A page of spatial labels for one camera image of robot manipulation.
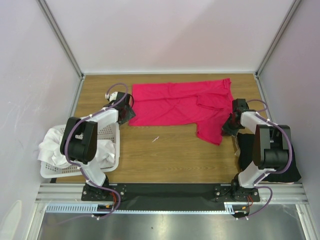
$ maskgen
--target robotic arm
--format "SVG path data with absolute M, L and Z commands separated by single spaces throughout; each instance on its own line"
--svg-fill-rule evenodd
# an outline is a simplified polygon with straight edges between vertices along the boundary
M 70 117 L 67 121 L 60 152 L 66 155 L 67 146 L 67 160 L 69 159 L 71 164 L 76 165 L 86 178 L 83 192 L 93 192 L 89 200 L 104 200 L 109 194 L 108 191 L 97 189 L 97 186 L 109 188 L 108 177 L 100 169 L 95 158 L 98 132 L 110 124 L 121 125 L 135 116 L 130 106 L 131 97 L 130 94 L 124 92 L 114 92 L 110 96 L 106 95 L 109 104 L 97 113 L 82 118 Z
M 285 172 L 292 160 L 291 132 L 287 125 L 265 121 L 249 109 L 245 99 L 232 102 L 232 113 L 222 127 L 222 134 L 235 136 L 239 129 L 248 128 L 255 134 L 252 162 L 231 182 L 231 195 L 241 196 L 253 191 L 271 173 Z

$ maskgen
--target laundry basket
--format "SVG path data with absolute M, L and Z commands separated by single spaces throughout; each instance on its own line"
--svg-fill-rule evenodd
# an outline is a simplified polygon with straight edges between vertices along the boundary
M 65 132 L 66 125 L 54 126 L 53 128 L 60 131 L 63 134 Z M 101 168 L 103 172 L 111 172 L 115 170 L 119 165 L 119 155 L 120 155 L 119 124 L 113 123 L 101 129 L 98 132 L 97 139 L 109 139 L 113 141 L 113 143 L 115 144 L 114 166 Z M 42 161 L 40 174 L 42 177 L 46 179 L 51 179 L 51 178 L 61 178 L 61 177 L 81 175 L 81 171 L 77 169 L 77 166 L 74 166 L 74 165 L 61 169 Z

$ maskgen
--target black mounting plate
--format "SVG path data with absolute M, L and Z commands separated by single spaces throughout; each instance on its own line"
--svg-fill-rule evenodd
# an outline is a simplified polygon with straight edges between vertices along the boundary
M 126 185 L 125 184 L 114 184 L 114 185 L 111 184 L 106 187 L 117 191 L 121 196 L 121 200 L 123 200 L 124 197 L 126 196 Z M 100 201 L 112 202 L 113 196 L 110 195 L 109 191 L 85 184 L 82 189 L 81 200 L 82 201 L 90 201 L 90 202 L 100 202 Z
M 237 192 L 232 194 L 231 186 L 229 184 L 220 184 L 214 186 L 215 201 L 221 202 L 240 202 L 247 203 L 248 196 L 252 198 L 254 202 L 260 202 L 260 196 L 258 189 L 256 188 L 240 188 Z

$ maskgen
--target black cloth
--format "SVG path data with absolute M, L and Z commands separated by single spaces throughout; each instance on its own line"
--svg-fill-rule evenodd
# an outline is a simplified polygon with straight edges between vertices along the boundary
M 238 145 L 240 147 L 239 166 L 244 171 L 252 162 L 252 151 L 254 147 L 254 134 L 237 134 Z M 301 179 L 301 175 L 297 169 L 295 151 L 292 147 L 292 162 L 289 169 L 281 174 L 269 174 L 263 181 L 292 183 Z

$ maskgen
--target metal floor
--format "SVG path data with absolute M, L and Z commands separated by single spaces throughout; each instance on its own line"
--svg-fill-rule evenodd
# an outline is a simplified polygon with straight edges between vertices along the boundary
M 253 206 L 255 212 L 261 206 Z M 38 240 L 304 240 L 294 204 L 269 205 L 249 220 L 214 214 L 112 214 L 99 221 L 46 213 Z

